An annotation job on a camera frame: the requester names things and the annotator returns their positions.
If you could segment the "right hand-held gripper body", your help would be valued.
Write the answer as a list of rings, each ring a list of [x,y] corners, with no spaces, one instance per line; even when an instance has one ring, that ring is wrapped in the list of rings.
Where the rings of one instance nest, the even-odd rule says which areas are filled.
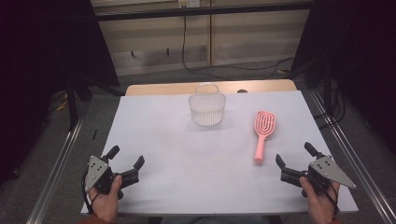
[[[311,161],[307,171],[297,171],[286,166],[281,170],[280,180],[301,187],[301,176],[309,180],[314,190],[327,190],[333,181],[351,189],[357,187],[330,156]]]

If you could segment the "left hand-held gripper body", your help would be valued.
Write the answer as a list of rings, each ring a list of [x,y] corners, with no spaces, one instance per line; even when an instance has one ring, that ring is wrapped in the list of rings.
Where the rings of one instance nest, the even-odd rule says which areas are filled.
[[[88,172],[83,177],[83,192],[88,193],[91,188],[96,188],[101,194],[108,194],[110,192],[112,182],[117,175],[122,177],[122,183],[118,192],[118,199],[123,198],[122,189],[129,187],[139,181],[139,171],[132,170],[123,173],[114,173],[109,166],[109,161],[105,162],[104,156],[98,158],[91,156],[88,164]]]

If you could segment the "pink hairbrush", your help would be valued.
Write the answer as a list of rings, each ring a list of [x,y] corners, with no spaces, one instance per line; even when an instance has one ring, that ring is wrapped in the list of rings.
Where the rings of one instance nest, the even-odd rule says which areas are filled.
[[[267,136],[275,130],[276,116],[270,112],[259,111],[254,122],[254,130],[258,135],[258,143],[254,155],[254,161],[262,164],[264,155],[264,144]]]

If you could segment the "white plastic basket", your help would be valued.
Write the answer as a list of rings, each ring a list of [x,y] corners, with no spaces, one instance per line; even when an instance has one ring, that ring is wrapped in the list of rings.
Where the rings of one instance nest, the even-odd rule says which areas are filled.
[[[191,118],[203,127],[216,126],[224,118],[225,104],[226,97],[215,83],[201,83],[189,97]]]

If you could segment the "person's left hand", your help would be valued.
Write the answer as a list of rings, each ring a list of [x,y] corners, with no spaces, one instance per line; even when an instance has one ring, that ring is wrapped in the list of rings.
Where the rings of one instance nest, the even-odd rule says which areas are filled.
[[[94,215],[105,219],[115,217],[118,218],[118,192],[120,190],[121,182],[122,177],[120,175],[117,175],[112,182],[112,186],[108,194],[100,194],[96,188],[92,188],[89,191],[89,196],[92,200]]]

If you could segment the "person's right hand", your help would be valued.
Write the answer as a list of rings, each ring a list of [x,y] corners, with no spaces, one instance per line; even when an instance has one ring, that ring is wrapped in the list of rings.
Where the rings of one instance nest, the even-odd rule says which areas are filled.
[[[335,224],[335,209],[325,195],[317,195],[307,178],[302,176],[300,183],[307,195],[308,214],[313,224]]]

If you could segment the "white table sheet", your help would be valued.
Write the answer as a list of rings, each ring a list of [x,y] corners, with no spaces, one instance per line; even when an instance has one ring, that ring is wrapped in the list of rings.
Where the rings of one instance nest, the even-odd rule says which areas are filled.
[[[276,116],[262,164],[254,161],[259,111]],[[138,183],[123,191],[123,215],[269,215],[306,209],[300,189],[282,182],[276,165],[279,155],[289,168],[306,169],[313,159],[305,142],[330,152],[303,95],[273,91],[227,95],[224,119],[213,127],[192,121],[186,95],[125,96],[105,148],[120,148],[109,163],[115,172],[145,159]]]

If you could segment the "black metal stand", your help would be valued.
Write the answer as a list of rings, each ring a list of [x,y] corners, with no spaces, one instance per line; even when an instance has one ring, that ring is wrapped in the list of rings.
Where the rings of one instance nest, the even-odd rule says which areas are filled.
[[[102,91],[112,94],[113,96],[124,96],[124,91],[116,90],[104,83],[95,80],[94,78],[77,74],[70,76],[66,85],[67,103],[69,108],[70,126],[72,131],[78,124],[79,115],[76,104],[76,95],[82,102],[89,102],[92,99],[92,92],[89,87],[94,86]]]
[[[304,75],[304,83],[308,89],[314,89],[322,83],[324,114],[332,115],[332,78],[327,56],[319,54],[301,66],[292,68],[286,79],[295,79],[299,75]]]

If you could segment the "dark curtain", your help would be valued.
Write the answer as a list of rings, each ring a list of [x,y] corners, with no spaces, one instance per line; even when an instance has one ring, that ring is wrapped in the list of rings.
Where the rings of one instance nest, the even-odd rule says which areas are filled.
[[[92,0],[0,0],[0,185],[32,148],[50,98],[119,80]]]
[[[292,70],[326,71],[396,153],[396,0],[313,0]]]

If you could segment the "beige cabinet desk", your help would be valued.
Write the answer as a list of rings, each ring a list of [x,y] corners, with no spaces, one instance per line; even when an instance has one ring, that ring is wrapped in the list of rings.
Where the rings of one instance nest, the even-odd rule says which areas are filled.
[[[91,0],[97,14],[161,9],[200,9],[307,0],[200,0],[199,7],[177,0]],[[309,11],[247,12],[101,21],[114,68],[119,76],[227,63],[272,61],[295,55]]]

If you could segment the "metal floor rail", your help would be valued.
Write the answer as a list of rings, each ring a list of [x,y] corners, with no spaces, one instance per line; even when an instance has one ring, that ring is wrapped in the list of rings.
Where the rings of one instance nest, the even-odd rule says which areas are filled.
[[[47,210],[50,206],[50,202],[54,196],[55,190],[59,184],[68,157],[78,137],[81,123],[82,119],[79,119],[73,128],[68,132],[60,154],[51,169],[49,178],[46,181],[44,188],[41,190],[39,197],[35,202],[34,208],[25,224],[42,224],[42,221],[44,220],[44,217],[47,214]]]
[[[358,185],[351,194],[359,211],[346,215],[346,222],[396,224],[396,156],[353,105],[347,104],[344,118],[338,120],[325,113],[318,91],[310,91],[307,99],[311,110],[321,115],[317,124],[331,153]]]

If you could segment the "white wall outlet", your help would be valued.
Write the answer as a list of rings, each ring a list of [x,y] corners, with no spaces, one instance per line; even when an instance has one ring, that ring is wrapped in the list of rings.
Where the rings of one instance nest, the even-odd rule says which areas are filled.
[[[200,0],[177,0],[180,8],[184,7],[199,7],[201,5]]]

